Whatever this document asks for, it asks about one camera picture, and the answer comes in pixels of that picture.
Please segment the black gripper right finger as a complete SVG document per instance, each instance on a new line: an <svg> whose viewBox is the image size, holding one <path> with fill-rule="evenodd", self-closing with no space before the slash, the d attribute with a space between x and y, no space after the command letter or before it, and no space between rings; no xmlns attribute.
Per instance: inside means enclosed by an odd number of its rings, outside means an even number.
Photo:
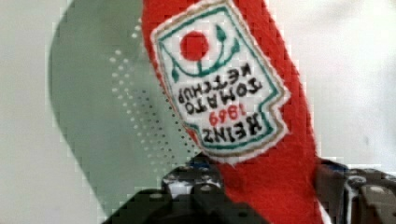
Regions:
<svg viewBox="0 0 396 224"><path fill-rule="evenodd" d="M315 191L332 224L396 224L394 175L319 160Z"/></svg>

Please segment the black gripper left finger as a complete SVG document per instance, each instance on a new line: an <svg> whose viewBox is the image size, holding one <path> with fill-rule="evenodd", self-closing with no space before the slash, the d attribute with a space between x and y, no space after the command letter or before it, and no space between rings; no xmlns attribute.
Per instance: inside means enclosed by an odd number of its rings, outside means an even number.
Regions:
<svg viewBox="0 0 396 224"><path fill-rule="evenodd" d="M143 189L103 224L268 224L246 203L225 193L213 161L199 154L178 166L159 189Z"/></svg>

